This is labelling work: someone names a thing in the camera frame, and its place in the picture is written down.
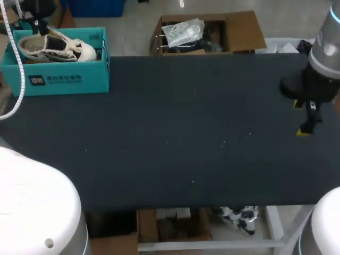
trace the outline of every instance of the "black tabletop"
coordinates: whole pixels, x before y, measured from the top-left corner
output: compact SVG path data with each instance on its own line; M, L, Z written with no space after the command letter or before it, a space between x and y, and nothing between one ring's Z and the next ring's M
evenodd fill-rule
M340 186L340 118L324 104L315 134L295 135L306 112L278 85L306 63L112 58L109 93L27 97L0 135L65 173L85 211L316 203Z

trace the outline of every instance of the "canvas shoe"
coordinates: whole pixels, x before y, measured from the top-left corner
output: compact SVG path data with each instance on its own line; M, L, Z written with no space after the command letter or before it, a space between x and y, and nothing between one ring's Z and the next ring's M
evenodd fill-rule
M19 40L20 51L30 60L53 62L95 61L95 49L79 39L70 39L62 33L51 30L47 35L23 37Z

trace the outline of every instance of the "plastic bag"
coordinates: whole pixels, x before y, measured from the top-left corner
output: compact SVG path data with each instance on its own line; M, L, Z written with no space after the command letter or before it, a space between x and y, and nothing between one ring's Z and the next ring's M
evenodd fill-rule
M193 19L175 25L162 27L169 48L202 39L204 21Z

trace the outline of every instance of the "white cable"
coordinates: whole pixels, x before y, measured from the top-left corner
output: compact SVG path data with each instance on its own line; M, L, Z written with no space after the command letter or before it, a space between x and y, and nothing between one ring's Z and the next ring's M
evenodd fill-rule
M4 24L5 24L5 27L6 27L6 31L7 31L7 34L8 34L8 38L9 38L10 43L12 45L16 61L18 62L18 66L19 66L19 70L20 70L20 77L21 77L21 89L20 89L19 98L17 99L13 109L9 113L0 116L0 121L2 121L2 120L5 120L5 119L11 117L19 109L19 106L20 106L21 101L23 99L23 95L25 94L25 73L23 71L23 65L22 65L22 62L21 62L21 59L20 59L18 49L16 48L16 45L15 45L15 42L14 42L14 39L13 39L9 20L8 20L7 14L6 14L6 8L5 8L4 0L0 0L0 8L1 8L2 17L3 17L3 20L4 20Z
M20 8L19 0L15 0L15 6L16 6L16 10L18 12L19 18L23 19L23 14Z

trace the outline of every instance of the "teal box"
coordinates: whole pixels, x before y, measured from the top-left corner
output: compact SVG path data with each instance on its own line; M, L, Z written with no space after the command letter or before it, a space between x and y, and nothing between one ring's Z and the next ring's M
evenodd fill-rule
M57 30L71 39L80 39L91 45L96 50L97 61L27 64L20 53L26 78L25 96L108 92L110 52L105 28ZM13 38L18 44L20 38L29 35L32 35L31 30L14 31ZM12 93L19 96L20 71L10 44L2 59L1 69Z

